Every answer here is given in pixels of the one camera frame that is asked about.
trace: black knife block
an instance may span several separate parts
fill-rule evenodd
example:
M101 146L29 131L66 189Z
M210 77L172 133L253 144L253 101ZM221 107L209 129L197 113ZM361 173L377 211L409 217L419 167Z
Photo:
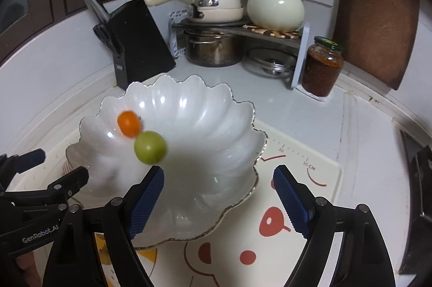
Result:
M112 50L117 85L124 90L176 66L144 0L125 3L93 31Z

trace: white cutting board with drawings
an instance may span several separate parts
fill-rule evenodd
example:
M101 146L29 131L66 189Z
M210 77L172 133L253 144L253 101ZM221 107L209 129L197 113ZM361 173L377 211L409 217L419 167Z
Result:
M168 242L141 251L139 258L155 287L280 287L305 244L296 233L272 187L274 169L285 164L315 196L334 202L342 178L340 165L278 130L256 120L268 135L256 164L260 180L252 196L227 213L216 230L193 242ZM47 151L44 164L29 170L16 191L46 188L62 176L65 149L77 142L75 130ZM42 273L51 245L35 251ZM111 286L119 286L111 265L102 266Z

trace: small orange tomato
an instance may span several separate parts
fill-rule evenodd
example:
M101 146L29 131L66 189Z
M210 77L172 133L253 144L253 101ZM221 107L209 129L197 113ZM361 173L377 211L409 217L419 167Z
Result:
M117 118L117 124L126 137L138 136L143 128L140 118L131 110L121 113Z

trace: wooden bead trivet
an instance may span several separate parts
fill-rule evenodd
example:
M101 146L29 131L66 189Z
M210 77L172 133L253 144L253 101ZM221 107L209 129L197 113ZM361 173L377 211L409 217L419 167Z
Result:
M243 25L244 29L248 29L252 32L255 32L257 34L261 34L264 36L271 36L271 37L276 37L276 38L287 38L290 40L296 40L299 39L301 37L301 33L299 33L298 31L293 31L293 32L280 32L280 31L273 31L273 30L267 30L267 29L263 29L259 26L255 26L255 25Z

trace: green jar lid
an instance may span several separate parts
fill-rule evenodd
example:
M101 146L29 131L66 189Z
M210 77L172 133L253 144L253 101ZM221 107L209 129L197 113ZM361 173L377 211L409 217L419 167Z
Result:
M338 45L336 42L329 40L328 38L322 36L315 36L315 43L324 46L325 48L337 51L343 51L343 46Z

